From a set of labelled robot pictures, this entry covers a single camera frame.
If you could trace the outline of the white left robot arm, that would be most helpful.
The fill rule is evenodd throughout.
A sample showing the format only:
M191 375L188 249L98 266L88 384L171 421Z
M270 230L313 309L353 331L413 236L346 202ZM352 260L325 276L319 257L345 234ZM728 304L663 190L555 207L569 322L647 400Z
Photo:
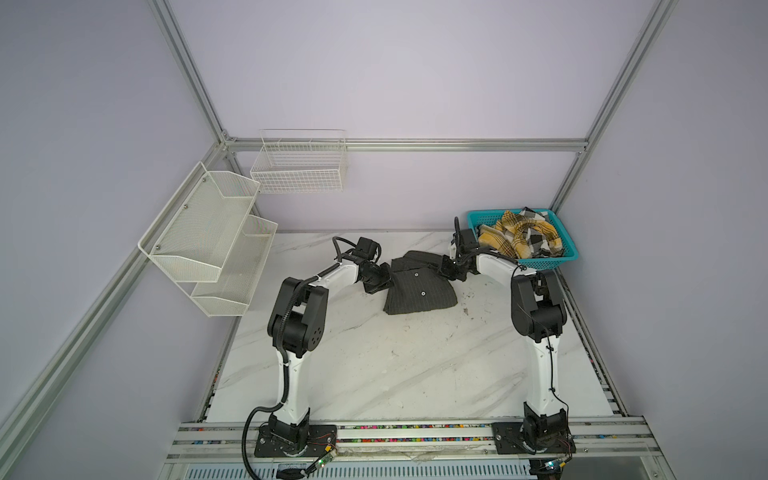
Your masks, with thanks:
M372 260L337 261L307 279L285 279L278 292L268 334L280 362L281 391L267 426L271 437L291 453L305 449L309 443L311 408L303 383L308 378L310 354L325 332L330 299L355 284L362 285L368 294L390 288L390 265Z

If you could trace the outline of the dark grey pinstriped shirt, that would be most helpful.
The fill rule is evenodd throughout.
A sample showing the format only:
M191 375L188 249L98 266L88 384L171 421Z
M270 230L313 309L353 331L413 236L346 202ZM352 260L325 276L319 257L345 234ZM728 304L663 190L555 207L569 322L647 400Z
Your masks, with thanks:
M408 251L392 260L392 285L387 291L384 312L404 315L448 309L458 304L450 281L439 273L442 256Z

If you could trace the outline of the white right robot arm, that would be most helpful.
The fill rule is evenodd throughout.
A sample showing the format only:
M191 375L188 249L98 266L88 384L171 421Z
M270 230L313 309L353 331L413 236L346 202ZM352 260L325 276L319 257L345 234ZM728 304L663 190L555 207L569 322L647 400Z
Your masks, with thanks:
M564 293L552 270L530 270L498 252L454 252L439 261L450 280L469 273L485 275L509 288L510 318L524 339L530 386L519 429L510 443L529 453L544 453L568 442L569 406L559 393L559 343L568 313Z

